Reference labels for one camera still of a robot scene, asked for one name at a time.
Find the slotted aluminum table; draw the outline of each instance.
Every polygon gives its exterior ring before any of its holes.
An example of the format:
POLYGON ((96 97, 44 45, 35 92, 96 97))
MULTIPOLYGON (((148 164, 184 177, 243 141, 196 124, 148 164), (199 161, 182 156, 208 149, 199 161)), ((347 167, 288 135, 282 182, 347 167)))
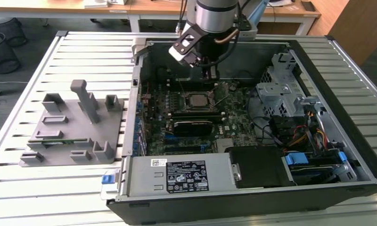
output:
MULTIPOLYGON (((23 168, 20 155, 44 107, 46 93, 70 91, 74 79, 88 81, 96 98, 116 94, 128 108, 135 37, 176 38, 170 33, 70 32, 58 36, 0 131, 0 225, 123 226, 123 220, 100 199, 102 175, 111 165, 23 168)), ((259 35, 259 39, 298 39, 377 153, 377 88, 335 41, 326 37, 259 35)), ((316 93, 304 77, 311 93, 316 93)), ((123 145, 127 111, 119 144, 123 145)), ((368 225, 377 226, 377 194, 354 198, 327 210, 246 218, 207 220, 176 225, 368 225)))

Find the black trash can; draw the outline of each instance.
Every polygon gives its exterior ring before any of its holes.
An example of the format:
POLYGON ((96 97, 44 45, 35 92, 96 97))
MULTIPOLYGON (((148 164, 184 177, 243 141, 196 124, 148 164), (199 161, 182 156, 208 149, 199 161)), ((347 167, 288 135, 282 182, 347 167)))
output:
POLYGON ((28 42, 18 18, 0 17, 0 33, 6 35, 7 43, 12 47, 22 46, 28 42))
POLYGON ((7 44, 6 35, 0 33, 0 74, 8 74, 18 70, 22 63, 18 56, 7 44))

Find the copper pipe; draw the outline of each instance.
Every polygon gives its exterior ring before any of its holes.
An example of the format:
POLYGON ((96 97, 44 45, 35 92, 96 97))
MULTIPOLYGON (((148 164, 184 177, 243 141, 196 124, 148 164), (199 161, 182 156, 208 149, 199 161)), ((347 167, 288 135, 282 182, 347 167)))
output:
POLYGON ((216 44, 226 44, 238 35, 239 29, 236 29, 224 39, 215 39, 216 44))

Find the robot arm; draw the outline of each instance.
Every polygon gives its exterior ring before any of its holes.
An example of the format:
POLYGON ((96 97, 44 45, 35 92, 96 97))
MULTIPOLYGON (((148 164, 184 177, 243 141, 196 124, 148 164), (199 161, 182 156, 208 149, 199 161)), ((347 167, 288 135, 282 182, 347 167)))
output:
MULTIPOLYGON (((243 15, 239 0, 188 0, 188 25, 174 43, 170 53, 182 64, 203 68, 203 77, 218 80, 218 64, 235 50, 240 31, 251 30, 252 24, 243 15)), ((270 0, 262 0, 251 14, 258 24, 270 0)))

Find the power supply label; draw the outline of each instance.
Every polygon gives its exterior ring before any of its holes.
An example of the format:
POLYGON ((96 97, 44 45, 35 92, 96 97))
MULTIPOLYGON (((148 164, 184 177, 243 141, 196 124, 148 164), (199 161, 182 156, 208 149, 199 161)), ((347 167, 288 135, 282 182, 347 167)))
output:
POLYGON ((171 194, 208 191, 206 161, 168 162, 167 190, 171 194))

